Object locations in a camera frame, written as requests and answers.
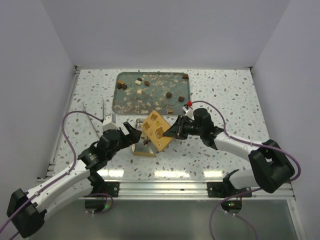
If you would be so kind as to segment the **gold tin box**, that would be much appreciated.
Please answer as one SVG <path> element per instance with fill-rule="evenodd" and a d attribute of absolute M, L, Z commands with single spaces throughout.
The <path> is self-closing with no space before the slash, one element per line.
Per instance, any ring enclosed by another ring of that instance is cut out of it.
<path fill-rule="evenodd" d="M 143 141 L 148 140 L 147 145 L 143 145 Z M 137 157 L 155 158 L 156 149 L 148 137 L 142 133 L 138 143 L 135 143 L 131 147 L 131 153 Z"/>

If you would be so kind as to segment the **metal tongs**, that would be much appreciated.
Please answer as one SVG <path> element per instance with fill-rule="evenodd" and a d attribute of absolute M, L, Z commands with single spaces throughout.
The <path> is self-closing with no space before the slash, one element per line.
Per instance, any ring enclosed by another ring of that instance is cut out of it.
<path fill-rule="evenodd" d="M 105 105 L 104 105 L 104 98 L 101 97 L 101 101 L 98 102 L 100 104 L 100 107 L 101 107 L 101 116 L 99 116 L 98 113 L 93 113 L 94 117 L 92 117 L 91 115 L 88 115 L 88 120 L 91 124 L 91 126 L 93 127 L 94 131 L 95 131 L 95 135 L 97 136 L 97 138 L 99 139 L 100 138 L 100 131 L 99 129 L 94 125 L 93 123 L 93 119 L 96 119 L 98 121 L 100 121 L 101 123 L 103 122 L 104 118 L 105 118 Z"/>

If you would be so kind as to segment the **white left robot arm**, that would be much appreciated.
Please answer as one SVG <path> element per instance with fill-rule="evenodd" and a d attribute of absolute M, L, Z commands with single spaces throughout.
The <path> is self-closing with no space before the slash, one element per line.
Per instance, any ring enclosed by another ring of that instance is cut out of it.
<path fill-rule="evenodd" d="M 107 166 L 117 152 L 139 142 L 142 132 L 127 121 L 128 134 L 113 122 L 103 126 L 98 141 L 75 157 L 72 164 L 47 181 L 27 190 L 17 189 L 9 200 L 6 215 L 22 238 L 35 234 L 54 211 L 84 196 L 109 197 L 98 171 Z"/>

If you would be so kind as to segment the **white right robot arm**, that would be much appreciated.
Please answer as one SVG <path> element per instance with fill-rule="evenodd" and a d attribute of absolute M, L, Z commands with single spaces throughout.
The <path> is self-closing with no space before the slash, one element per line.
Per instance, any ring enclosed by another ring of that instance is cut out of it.
<path fill-rule="evenodd" d="M 204 108 L 193 112 L 193 118 L 177 117 L 175 123 L 163 133 L 165 137 L 185 140 L 198 136 L 203 144 L 217 151 L 224 151 L 250 163 L 246 170 L 233 170 L 218 187 L 220 197 L 235 196 L 246 188 L 261 188 L 274 193 L 295 174 L 295 169 L 280 146 L 274 140 L 249 142 L 227 135 L 223 128 L 214 125 L 211 115 Z"/>

